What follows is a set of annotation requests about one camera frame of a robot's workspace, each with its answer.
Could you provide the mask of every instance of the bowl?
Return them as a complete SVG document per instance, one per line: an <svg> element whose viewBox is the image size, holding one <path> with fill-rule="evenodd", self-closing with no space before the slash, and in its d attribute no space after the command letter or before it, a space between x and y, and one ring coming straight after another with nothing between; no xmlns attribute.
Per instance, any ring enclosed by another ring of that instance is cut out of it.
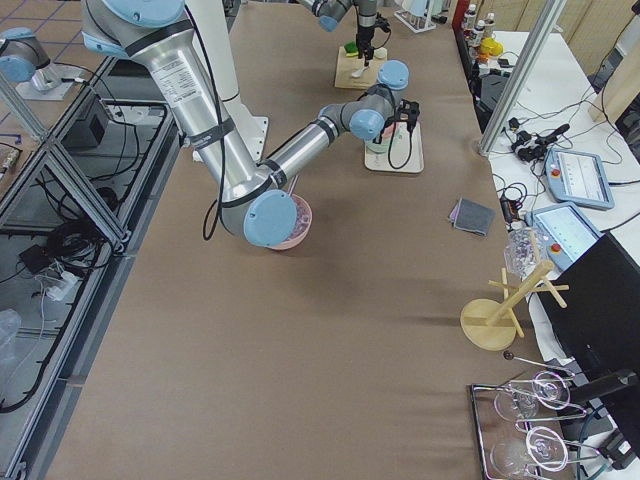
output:
<svg viewBox="0 0 640 480"><path fill-rule="evenodd" d="M296 226L293 228L291 235L289 235L284 242L269 247L271 250L289 250L290 248L295 247L304 240L311 228L311 220L313 218L311 207L304 198L296 195L295 193L291 195L291 198L293 198L293 201L296 204Z"/></svg>

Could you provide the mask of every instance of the robotic arm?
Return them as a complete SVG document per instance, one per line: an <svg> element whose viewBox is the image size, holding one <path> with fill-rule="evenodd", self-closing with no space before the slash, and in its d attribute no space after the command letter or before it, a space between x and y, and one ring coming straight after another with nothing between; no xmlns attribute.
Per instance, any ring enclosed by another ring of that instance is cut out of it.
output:
<svg viewBox="0 0 640 480"><path fill-rule="evenodd" d="M327 32L335 30L351 6L354 6L358 12L358 58L364 58L365 66L368 66L373 58L374 48L371 41L376 28L385 33L391 32L387 19L378 13L376 0L299 0L299 3L319 18L320 25Z"/></svg>
<svg viewBox="0 0 640 480"><path fill-rule="evenodd" d="M57 87L62 81L34 33L24 27L0 33L0 70L12 82L30 80L41 92Z"/></svg>
<svg viewBox="0 0 640 480"><path fill-rule="evenodd" d="M287 180L345 131L363 140L376 138L397 119L408 83L407 67L387 62L380 69L380 84L361 100L325 107L256 165L224 104L216 101L193 49L194 29L185 15L184 0L83 0L83 18L89 49L130 58L149 70L222 188L223 225L258 246L281 243L295 227L295 203L280 190Z"/></svg>

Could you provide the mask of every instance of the black monitor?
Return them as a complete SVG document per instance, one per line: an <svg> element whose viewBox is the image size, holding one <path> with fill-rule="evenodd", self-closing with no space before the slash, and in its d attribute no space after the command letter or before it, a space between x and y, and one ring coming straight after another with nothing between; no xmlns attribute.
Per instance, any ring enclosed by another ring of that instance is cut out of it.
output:
<svg viewBox="0 0 640 480"><path fill-rule="evenodd" d="M622 369L640 375L640 267L613 235L601 237L555 284L569 285L560 308L540 294L553 331L589 381ZM601 397L640 456L640 385Z"/></svg>

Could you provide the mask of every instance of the blue joint cap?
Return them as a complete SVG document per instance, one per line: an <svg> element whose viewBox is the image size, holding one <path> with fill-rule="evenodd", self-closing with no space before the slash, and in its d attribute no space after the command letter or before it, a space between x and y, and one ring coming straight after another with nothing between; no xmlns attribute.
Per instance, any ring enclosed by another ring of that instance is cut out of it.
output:
<svg viewBox="0 0 640 480"><path fill-rule="evenodd" d="M349 130L362 140L373 140L384 128L384 118L379 112L365 108L353 114Z"/></svg>
<svg viewBox="0 0 640 480"><path fill-rule="evenodd" d="M110 57L121 58L123 60L129 59L129 55L127 55L127 52L125 52L124 48L122 48L120 45L105 42L85 32L82 32L82 36L84 37L84 46L92 52L101 53L102 55L107 55Z"/></svg>
<svg viewBox="0 0 640 480"><path fill-rule="evenodd" d="M102 0L105 6L126 22L145 28L162 28L175 22L184 12L185 0Z"/></svg>
<svg viewBox="0 0 640 480"><path fill-rule="evenodd" d="M5 30L0 33L0 38L4 38L6 40L20 40L23 38L34 38L35 35L31 31L30 28L27 27L16 27Z"/></svg>
<svg viewBox="0 0 640 480"><path fill-rule="evenodd" d="M256 198L244 216L244 236L257 247L284 242L296 226L293 198L282 190L269 190Z"/></svg>
<svg viewBox="0 0 640 480"><path fill-rule="evenodd" d="M0 71L10 82L27 82L36 73L33 63L16 55L8 55L0 58Z"/></svg>
<svg viewBox="0 0 640 480"><path fill-rule="evenodd" d="M378 82L391 90L403 90L409 85L409 69L399 60L384 62L378 72Z"/></svg>
<svg viewBox="0 0 640 480"><path fill-rule="evenodd" d="M328 17L326 15L321 16L318 23L327 32L333 32L338 27L338 21L335 18Z"/></svg>

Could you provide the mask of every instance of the white table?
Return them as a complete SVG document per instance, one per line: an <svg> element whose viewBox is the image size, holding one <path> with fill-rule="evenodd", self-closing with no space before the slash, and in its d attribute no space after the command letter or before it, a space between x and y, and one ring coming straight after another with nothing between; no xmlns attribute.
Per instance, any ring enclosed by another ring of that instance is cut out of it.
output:
<svg viewBox="0 0 640 480"><path fill-rule="evenodd" d="M503 43L505 51L519 54L527 39L526 32L496 32L496 39ZM513 63L515 57L511 54L505 55ZM566 42L560 34L554 33L549 36L547 44L543 50L538 63L534 67L524 89L522 90L518 104L512 111L513 117L518 119L532 118L537 114L557 112L567 105L578 103L586 98L590 101L595 99L595 92L573 57ZM555 115L549 119L530 120L523 126L529 133L550 133L551 130L564 123L569 123L571 128L567 132L567 137L572 137L578 133L586 132L594 127L588 113L588 103L583 103L580 107L572 107ZM591 152L600 155L604 162L613 162L617 165L605 163L605 172L609 182L624 182L640 179L640 165L627 147L624 139L617 133L609 138L609 144L620 154L616 154L608 145L607 137L613 131L612 127L604 123L596 126L584 135L580 135L573 141L572 150ZM568 142L560 142L562 145L569 145ZM521 162L510 152L511 141L502 135L493 152L489 156L492 170L500 175L508 184L512 182L523 182L529 193L536 192L536 178L531 174L529 164ZM495 178L496 189L502 188L502 181ZM622 223L640 210L640 184L623 187L612 187L615 200L615 207L607 211L582 208L582 211L591 222L600 230L607 229ZM547 191L538 196L537 199L528 198L524 202L523 209L530 211L539 209L556 203L551 194ZM631 257L640 263L640 217L632 220L625 226L615 229L612 232L620 241ZM564 358L566 354L554 338L551 324L546 316L537 296L530 302L530 314L533 320L538 345L545 360L551 358ZM588 443L598 445L607 434L590 437ZM585 467L590 474L600 466L600 462L589 464L585 462ZM640 461L636 459L629 468L620 472L605 472L600 479L603 480L637 480L640 478Z"/></svg>

